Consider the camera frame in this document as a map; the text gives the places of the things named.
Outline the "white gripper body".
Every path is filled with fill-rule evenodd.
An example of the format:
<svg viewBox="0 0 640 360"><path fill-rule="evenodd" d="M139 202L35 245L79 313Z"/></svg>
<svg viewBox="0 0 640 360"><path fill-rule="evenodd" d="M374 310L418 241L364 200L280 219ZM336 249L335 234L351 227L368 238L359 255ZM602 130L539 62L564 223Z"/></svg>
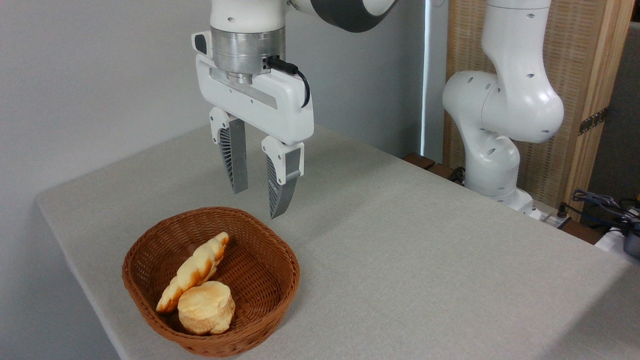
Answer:
<svg viewBox="0 0 640 360"><path fill-rule="evenodd" d="M205 100L262 132L293 145L314 133L313 103L302 108L302 80L283 71L253 76L252 84L232 82L203 54L195 57L199 89Z"/></svg>

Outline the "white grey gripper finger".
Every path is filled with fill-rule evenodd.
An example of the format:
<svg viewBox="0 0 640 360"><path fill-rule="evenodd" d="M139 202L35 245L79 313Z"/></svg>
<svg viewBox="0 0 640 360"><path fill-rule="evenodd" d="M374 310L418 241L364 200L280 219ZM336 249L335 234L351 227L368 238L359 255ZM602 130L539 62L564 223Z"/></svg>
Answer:
<svg viewBox="0 0 640 360"><path fill-rule="evenodd" d="M235 194L249 188L245 122L213 107L209 112L212 139L219 146L222 162Z"/></svg>
<svg viewBox="0 0 640 360"><path fill-rule="evenodd" d="M294 196L297 178L304 175L305 147L302 142L286 145L266 136L262 150L267 160L269 213L274 219L284 214Z"/></svg>

